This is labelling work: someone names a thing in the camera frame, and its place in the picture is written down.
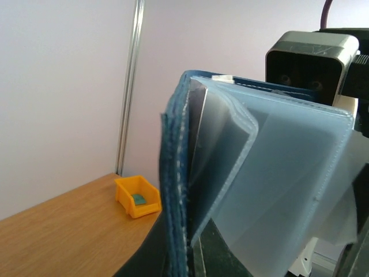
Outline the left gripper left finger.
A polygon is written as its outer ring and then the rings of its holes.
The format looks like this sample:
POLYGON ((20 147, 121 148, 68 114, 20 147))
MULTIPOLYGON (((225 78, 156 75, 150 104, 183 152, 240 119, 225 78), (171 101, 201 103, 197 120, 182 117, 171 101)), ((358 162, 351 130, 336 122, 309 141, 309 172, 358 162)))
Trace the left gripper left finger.
POLYGON ((138 250, 114 273, 121 277, 168 276, 168 240, 161 213, 138 250))

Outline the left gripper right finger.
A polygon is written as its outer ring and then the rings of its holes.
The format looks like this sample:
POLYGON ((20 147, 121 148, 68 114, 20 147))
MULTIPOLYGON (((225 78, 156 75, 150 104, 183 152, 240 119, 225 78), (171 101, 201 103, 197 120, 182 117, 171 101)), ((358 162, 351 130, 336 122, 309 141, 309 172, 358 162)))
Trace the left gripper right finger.
POLYGON ((210 220, 192 248, 190 276, 250 277, 251 274, 232 254, 215 223, 210 220))

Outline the black VIP credit card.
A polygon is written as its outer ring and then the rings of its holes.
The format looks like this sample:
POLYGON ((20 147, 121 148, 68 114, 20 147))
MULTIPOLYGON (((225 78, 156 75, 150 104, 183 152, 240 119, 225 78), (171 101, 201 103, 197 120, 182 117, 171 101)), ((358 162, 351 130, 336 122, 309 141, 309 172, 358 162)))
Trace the black VIP credit card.
POLYGON ((189 86, 189 143, 188 143, 188 171, 192 171, 193 159, 198 139, 199 127, 205 105, 208 88, 198 80, 190 79, 189 86))

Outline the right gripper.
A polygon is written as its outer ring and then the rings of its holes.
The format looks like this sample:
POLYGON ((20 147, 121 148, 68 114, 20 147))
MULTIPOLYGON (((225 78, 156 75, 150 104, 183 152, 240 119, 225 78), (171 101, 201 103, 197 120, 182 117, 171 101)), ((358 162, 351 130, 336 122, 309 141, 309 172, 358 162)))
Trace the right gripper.
POLYGON ((284 269, 316 238, 359 246, 368 227, 368 30, 322 29, 359 41, 342 94, 357 114, 312 101, 284 105, 284 269))

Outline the blue card holder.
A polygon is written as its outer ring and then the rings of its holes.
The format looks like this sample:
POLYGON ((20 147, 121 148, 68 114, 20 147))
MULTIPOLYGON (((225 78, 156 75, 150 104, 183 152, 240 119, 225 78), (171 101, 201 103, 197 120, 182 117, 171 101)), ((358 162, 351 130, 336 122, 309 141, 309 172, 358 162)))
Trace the blue card holder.
POLYGON ((161 116, 160 190, 168 275, 187 276, 189 253, 212 220, 254 276, 283 276, 284 105, 301 89, 189 70, 161 116), (208 88, 188 171, 190 79, 208 88))

